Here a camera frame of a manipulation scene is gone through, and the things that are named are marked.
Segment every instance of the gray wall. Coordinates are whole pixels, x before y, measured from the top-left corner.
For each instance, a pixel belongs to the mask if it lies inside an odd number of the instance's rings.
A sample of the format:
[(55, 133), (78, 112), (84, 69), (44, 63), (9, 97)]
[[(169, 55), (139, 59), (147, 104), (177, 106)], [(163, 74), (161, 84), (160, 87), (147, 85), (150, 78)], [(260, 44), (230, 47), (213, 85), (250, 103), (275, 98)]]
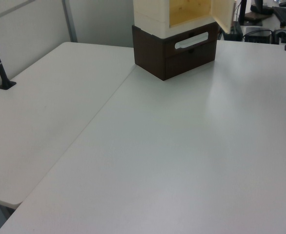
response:
[(78, 42), (133, 47), (133, 0), (67, 0)]

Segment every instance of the computer mouse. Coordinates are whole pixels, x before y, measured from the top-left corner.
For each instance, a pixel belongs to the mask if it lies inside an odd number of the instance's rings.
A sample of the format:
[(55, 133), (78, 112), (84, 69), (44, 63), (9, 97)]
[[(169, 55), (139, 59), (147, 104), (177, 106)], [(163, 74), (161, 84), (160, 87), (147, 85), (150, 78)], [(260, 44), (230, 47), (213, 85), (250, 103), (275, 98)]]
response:
[(281, 3), (279, 4), (279, 6), (281, 6), (281, 7), (286, 7), (286, 1), (285, 1), (285, 2), (281, 2)]

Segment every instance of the dark brown drawer unit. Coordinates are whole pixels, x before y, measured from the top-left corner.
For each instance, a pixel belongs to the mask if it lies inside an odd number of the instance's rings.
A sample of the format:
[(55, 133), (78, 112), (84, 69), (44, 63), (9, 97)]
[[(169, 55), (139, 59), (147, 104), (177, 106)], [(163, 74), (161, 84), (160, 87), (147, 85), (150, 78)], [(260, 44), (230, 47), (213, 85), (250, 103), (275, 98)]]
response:
[[(132, 26), (135, 63), (166, 80), (215, 60), (218, 24), (205, 26), (160, 39)], [(177, 42), (208, 32), (208, 39), (186, 48), (175, 48)]]

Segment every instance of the cream wooden cabinet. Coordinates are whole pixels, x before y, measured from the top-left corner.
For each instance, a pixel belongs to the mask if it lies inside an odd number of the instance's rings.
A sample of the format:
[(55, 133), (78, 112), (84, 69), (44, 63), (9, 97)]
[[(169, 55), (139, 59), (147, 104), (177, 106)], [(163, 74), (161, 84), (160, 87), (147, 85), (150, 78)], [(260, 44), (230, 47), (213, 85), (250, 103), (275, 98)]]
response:
[(229, 32), (234, 0), (133, 0), (134, 24), (161, 39), (213, 22)]

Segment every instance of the white desk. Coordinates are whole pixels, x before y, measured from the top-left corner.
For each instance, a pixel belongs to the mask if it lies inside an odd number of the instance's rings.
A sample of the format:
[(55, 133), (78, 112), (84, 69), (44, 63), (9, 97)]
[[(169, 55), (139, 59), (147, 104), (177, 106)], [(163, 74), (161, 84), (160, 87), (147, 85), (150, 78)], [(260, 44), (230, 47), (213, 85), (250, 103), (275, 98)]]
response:
[(8, 233), (286, 234), (286, 52), (219, 41), (165, 82), (136, 67)]
[(0, 90), (0, 204), (30, 194), (134, 68), (133, 49), (64, 43)]

